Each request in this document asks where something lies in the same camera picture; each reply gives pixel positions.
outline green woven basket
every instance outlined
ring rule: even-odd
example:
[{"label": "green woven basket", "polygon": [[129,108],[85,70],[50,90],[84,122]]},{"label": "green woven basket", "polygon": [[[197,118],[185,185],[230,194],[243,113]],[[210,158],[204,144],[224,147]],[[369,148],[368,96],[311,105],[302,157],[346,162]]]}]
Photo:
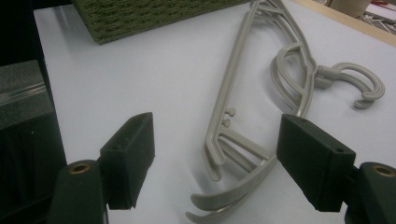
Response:
[{"label": "green woven basket", "polygon": [[72,0],[98,44],[248,0]]}]

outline table surface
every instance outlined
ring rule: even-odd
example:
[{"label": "table surface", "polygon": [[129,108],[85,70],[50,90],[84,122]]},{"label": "table surface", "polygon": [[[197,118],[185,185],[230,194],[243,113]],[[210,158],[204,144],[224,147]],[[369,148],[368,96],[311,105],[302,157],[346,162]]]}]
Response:
[{"label": "table surface", "polygon": [[[386,93],[371,108],[354,109],[361,93],[344,82],[314,90],[307,118],[357,152],[355,165],[377,161],[396,167],[396,48],[291,1],[318,64],[358,63],[375,72]],[[230,7],[98,46],[73,6],[35,11],[68,163],[97,159],[99,149],[130,117],[154,115],[156,157],[137,207],[109,211],[110,223],[190,223],[198,215],[193,193],[233,186],[243,172],[228,162],[212,182],[201,150],[233,42],[248,4]],[[276,149],[280,100],[269,65],[285,38],[256,25],[246,44],[229,105],[232,128]],[[344,223],[320,213],[278,163],[245,203],[218,223]]]}]

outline wooden edge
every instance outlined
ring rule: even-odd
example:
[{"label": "wooden edge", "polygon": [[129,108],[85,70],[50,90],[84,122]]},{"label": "wooden edge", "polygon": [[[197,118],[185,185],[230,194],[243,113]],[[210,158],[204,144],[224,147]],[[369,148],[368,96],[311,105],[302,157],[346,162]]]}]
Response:
[{"label": "wooden edge", "polygon": [[343,13],[336,11],[332,8],[325,7],[322,4],[312,1],[312,0],[293,0],[293,2],[296,2],[304,7],[314,10],[328,18],[338,21],[352,29],[358,30],[366,35],[369,35],[375,39],[378,39],[384,43],[387,43],[393,47],[396,47],[396,35],[393,35],[386,31],[378,29],[370,24],[365,23],[364,21],[356,20],[352,17],[349,17],[346,14],[343,14]]}]

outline white table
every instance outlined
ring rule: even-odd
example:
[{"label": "white table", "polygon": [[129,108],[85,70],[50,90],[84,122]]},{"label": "white table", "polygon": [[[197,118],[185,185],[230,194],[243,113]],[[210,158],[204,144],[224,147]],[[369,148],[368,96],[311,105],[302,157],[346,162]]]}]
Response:
[{"label": "white table", "polygon": [[[315,90],[307,118],[358,154],[355,165],[396,166],[396,48],[309,9],[285,1],[318,64],[362,64],[383,80],[385,96],[367,110],[352,103],[360,92],[336,82]],[[136,209],[109,211],[116,223],[190,223],[204,212],[192,193],[218,192],[243,172],[213,183],[201,159],[208,122],[233,41],[248,4],[230,7],[122,40],[96,45],[72,6],[35,11],[68,163],[97,159],[99,149],[129,117],[154,114],[156,158]],[[249,36],[230,104],[233,127],[276,149],[285,106],[269,76],[282,38],[256,27]],[[344,223],[320,213],[278,163],[253,195],[220,223]]]}]

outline gray plastic hanger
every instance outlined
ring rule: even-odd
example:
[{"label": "gray plastic hanger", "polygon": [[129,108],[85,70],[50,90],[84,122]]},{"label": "gray plastic hanger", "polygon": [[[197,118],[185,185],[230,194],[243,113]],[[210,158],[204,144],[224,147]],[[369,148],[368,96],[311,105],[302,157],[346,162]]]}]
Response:
[{"label": "gray plastic hanger", "polygon": [[[221,165],[224,164],[226,158],[234,161],[247,171],[247,175],[234,187],[222,192],[211,195],[191,195],[191,200],[196,207],[209,212],[203,217],[187,212],[186,216],[196,223],[207,222],[233,211],[259,186],[277,162],[275,152],[257,145],[242,134],[230,129],[231,121],[225,119],[226,116],[232,117],[235,113],[233,108],[227,108],[227,104],[247,35],[254,21],[270,21],[277,24],[293,41],[293,43],[281,49],[271,63],[273,81],[280,94],[285,98],[286,104],[292,109],[292,114],[304,118],[311,104],[314,85],[328,88],[337,79],[350,82],[362,91],[363,99],[355,102],[357,108],[370,106],[374,100],[379,99],[385,92],[382,81],[373,72],[362,66],[353,63],[339,63],[333,68],[317,66],[303,32],[283,3],[280,0],[252,1],[250,11],[245,15],[233,45],[233,51],[219,89],[203,149],[205,166],[213,180],[219,181],[221,179]],[[285,57],[291,54],[296,54],[303,62],[305,75],[303,86],[291,78],[285,68]],[[373,82],[374,89],[371,90],[361,80],[343,73],[343,70],[354,70],[362,73]],[[285,88],[284,83],[288,84],[289,88]],[[259,165],[254,164],[224,139],[241,147],[262,162]]]}]

